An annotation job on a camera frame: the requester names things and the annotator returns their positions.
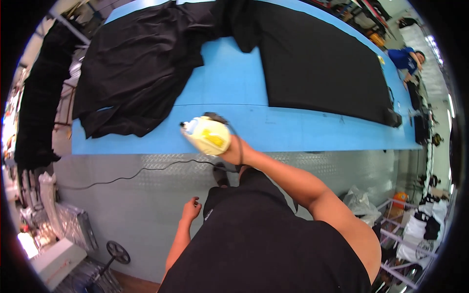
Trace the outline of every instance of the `diamond plate floor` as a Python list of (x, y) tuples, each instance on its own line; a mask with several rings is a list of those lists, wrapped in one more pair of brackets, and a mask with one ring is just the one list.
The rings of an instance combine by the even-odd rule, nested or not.
[[(335, 194), (341, 195), (352, 185), (370, 190), (370, 201), (379, 205), (394, 192), (398, 152), (275, 152), (273, 158), (307, 170), (319, 177)], [(82, 187), (118, 177), (131, 177), (141, 167), (162, 168), (178, 160), (217, 161), (200, 154), (176, 155), (96, 155), (63, 156), (54, 164), (57, 182)], [(229, 174), (237, 186), (236, 174)], [(105, 262), (108, 240), (120, 243), (130, 253), (128, 265), (113, 263), (112, 268), (153, 282), (161, 281), (166, 256), (179, 222), (182, 206), (192, 196), (203, 204), (207, 191), (214, 186), (212, 166), (208, 164), (175, 164), (164, 171), (142, 171), (132, 180), (97, 185), (87, 190), (59, 189), (62, 200), (85, 209), (90, 217), (100, 249), (95, 258)], [(292, 200), (287, 201), (293, 208)], [(298, 216), (311, 219), (306, 209)], [(202, 217), (191, 228), (199, 229)]]

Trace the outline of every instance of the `black shorts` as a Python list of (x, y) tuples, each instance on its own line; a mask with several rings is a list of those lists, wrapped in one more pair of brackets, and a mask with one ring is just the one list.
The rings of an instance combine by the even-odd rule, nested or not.
[(217, 204), (225, 199), (240, 193), (252, 193), (253, 191), (269, 196), (278, 204), (291, 210), (283, 193), (264, 173), (254, 168), (248, 168), (242, 173), (238, 187), (212, 187), (209, 190), (203, 210), (204, 219)]

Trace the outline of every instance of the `yellow tag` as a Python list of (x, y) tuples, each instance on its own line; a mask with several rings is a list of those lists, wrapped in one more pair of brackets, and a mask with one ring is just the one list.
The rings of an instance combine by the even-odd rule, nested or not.
[(202, 137), (210, 141), (214, 145), (218, 146), (219, 148), (221, 148), (221, 146), (225, 143), (225, 140), (223, 138), (219, 137), (218, 135), (214, 135), (208, 129), (204, 129), (202, 131)]

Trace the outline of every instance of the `hand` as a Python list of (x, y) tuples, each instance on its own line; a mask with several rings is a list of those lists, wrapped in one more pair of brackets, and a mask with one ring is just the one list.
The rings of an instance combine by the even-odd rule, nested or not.
[(200, 213), (200, 210), (202, 209), (202, 204), (198, 203), (196, 200), (198, 200), (199, 197), (195, 196), (191, 198), (185, 205), (184, 209), (182, 210), (182, 218), (181, 220), (187, 220), (189, 222), (192, 222), (195, 218)]
[[(241, 149), (242, 149), (242, 162), (240, 162)], [(228, 163), (231, 163), (234, 165), (240, 165), (240, 164), (249, 165), (249, 158), (252, 156), (254, 152), (255, 150), (251, 146), (249, 146), (248, 143), (245, 142), (242, 138), (236, 135), (231, 135), (230, 146), (224, 153), (222, 153), (219, 156), (220, 158), (224, 159)]]

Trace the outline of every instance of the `person in blue shirt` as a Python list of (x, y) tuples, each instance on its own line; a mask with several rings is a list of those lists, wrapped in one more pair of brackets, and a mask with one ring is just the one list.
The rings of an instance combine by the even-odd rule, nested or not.
[(404, 87), (407, 88), (408, 82), (415, 71), (422, 71), (422, 64), (425, 62), (425, 55), (421, 51), (414, 51), (411, 47), (404, 47), (400, 50), (389, 49), (387, 51), (389, 58), (398, 69), (407, 69), (408, 73), (404, 78)]

